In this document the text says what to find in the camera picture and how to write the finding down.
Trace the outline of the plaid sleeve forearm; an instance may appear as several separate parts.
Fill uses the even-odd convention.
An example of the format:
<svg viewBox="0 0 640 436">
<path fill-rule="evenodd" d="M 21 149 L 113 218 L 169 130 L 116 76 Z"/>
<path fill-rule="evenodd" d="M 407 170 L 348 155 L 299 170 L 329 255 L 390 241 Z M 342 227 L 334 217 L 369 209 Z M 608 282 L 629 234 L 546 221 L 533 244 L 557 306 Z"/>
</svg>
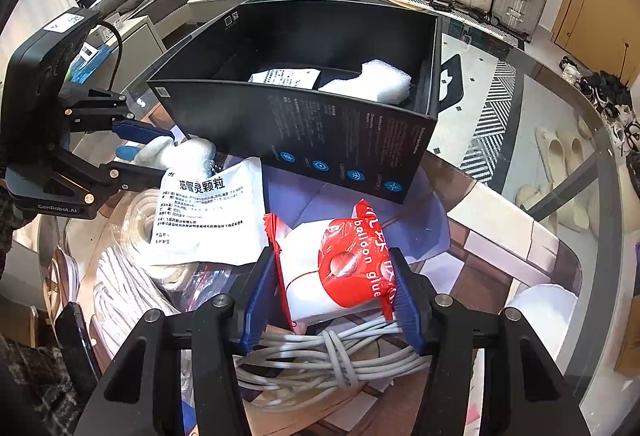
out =
<svg viewBox="0 0 640 436">
<path fill-rule="evenodd" d="M 98 384 L 84 353 L 30 347 L 1 333 L 1 433 L 71 435 Z"/>
</svg>

